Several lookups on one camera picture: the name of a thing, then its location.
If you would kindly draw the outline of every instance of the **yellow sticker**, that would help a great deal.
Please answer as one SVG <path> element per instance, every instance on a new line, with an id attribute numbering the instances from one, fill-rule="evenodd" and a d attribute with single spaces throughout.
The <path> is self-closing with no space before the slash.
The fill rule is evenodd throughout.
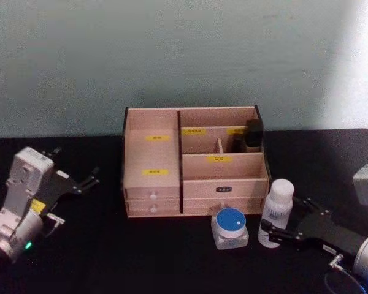
<path id="1" fill-rule="evenodd" d="M 146 136 L 146 141 L 169 141 L 171 136 L 168 135 L 155 135 L 155 136 Z"/>
<path id="2" fill-rule="evenodd" d="M 189 128 L 189 129 L 182 129 L 183 135 L 205 135 L 206 129 L 205 128 Z"/>
<path id="3" fill-rule="evenodd" d="M 41 214 L 41 211 L 45 208 L 45 203 L 38 201 L 37 199 L 33 199 L 31 202 L 31 209 L 36 213 Z"/>
<path id="4" fill-rule="evenodd" d="M 230 162 L 233 160 L 232 156 L 207 156 L 208 162 Z"/>
<path id="5" fill-rule="evenodd" d="M 169 170 L 142 170 L 144 176 L 167 176 Z"/>
<path id="6" fill-rule="evenodd" d="M 228 135 L 234 134 L 244 134 L 245 127 L 232 127 L 230 129 L 226 129 Z"/>

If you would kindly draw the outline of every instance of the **cable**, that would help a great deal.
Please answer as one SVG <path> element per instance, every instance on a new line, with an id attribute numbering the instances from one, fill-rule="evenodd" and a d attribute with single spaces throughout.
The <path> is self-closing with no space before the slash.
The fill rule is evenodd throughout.
<path id="1" fill-rule="evenodd" d="M 365 291 L 364 287 L 356 280 L 355 277 L 353 277 L 347 270 L 343 269 L 341 271 L 339 271 L 340 273 L 345 274 L 347 277 L 349 277 L 349 279 L 351 279 L 360 289 L 360 292 L 363 294 L 367 294 L 367 292 Z M 328 283 L 328 276 L 329 276 L 330 271 L 328 271 L 325 275 L 324 275 L 324 285 L 326 286 L 327 290 L 329 290 L 332 294 L 338 294 L 337 292 L 333 291 L 333 289 L 330 287 L 329 283 Z"/>

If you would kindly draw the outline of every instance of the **white bottle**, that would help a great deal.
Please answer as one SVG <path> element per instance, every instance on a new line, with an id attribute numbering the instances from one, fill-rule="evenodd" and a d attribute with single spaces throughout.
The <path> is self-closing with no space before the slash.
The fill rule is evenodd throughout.
<path id="1" fill-rule="evenodd" d="M 264 202 L 262 219 L 271 222 L 277 228 L 286 228 L 293 207 L 294 186 L 287 179 L 277 179 L 271 185 L 269 195 Z M 267 248 L 276 248 L 279 243 L 269 241 L 269 234 L 259 227 L 259 242 Z"/>

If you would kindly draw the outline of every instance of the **wooden drawer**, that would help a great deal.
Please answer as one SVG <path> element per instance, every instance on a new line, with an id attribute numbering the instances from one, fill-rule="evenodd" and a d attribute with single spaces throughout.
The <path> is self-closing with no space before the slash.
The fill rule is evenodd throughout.
<path id="1" fill-rule="evenodd" d="M 183 216 L 179 211 L 161 210 L 156 213 L 151 213 L 149 210 L 128 211 L 128 217 L 169 217 L 169 216 Z"/>
<path id="2" fill-rule="evenodd" d="M 184 213 L 212 216 L 219 212 L 221 205 L 237 208 L 244 214 L 261 214 L 263 198 L 184 199 Z"/>
<path id="3" fill-rule="evenodd" d="M 127 200 L 178 199 L 178 187 L 130 188 L 126 190 Z"/>
<path id="4" fill-rule="evenodd" d="M 130 214 L 142 212 L 147 215 L 163 215 L 167 213 L 180 212 L 180 200 L 149 200 L 149 201 L 128 201 L 128 211 Z"/>
<path id="5" fill-rule="evenodd" d="M 268 189 L 267 179 L 208 179 L 183 182 L 184 199 L 259 198 Z"/>

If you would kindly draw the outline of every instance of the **black table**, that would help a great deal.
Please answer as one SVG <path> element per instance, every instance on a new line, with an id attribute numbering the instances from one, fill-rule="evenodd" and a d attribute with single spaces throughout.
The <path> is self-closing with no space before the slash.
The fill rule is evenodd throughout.
<path id="1" fill-rule="evenodd" d="M 368 210 L 352 183 L 368 164 L 368 130 L 268 132 L 266 139 L 274 179 L 292 181 L 297 197 L 311 197 L 333 210 L 336 222 L 368 235 Z M 101 184 L 56 207 L 65 225 L 0 272 L 0 293 L 327 293 L 332 256 L 262 247 L 260 216 L 247 217 L 248 246 L 232 251 L 216 249 L 210 217 L 127 219 L 120 137 L 0 139 L 0 207 L 13 155 L 25 146 L 61 146 L 56 166 L 80 181 L 98 165 Z M 295 207 L 289 227 L 299 215 Z M 330 283 L 339 293 L 359 293 L 343 276 L 331 275 Z"/>

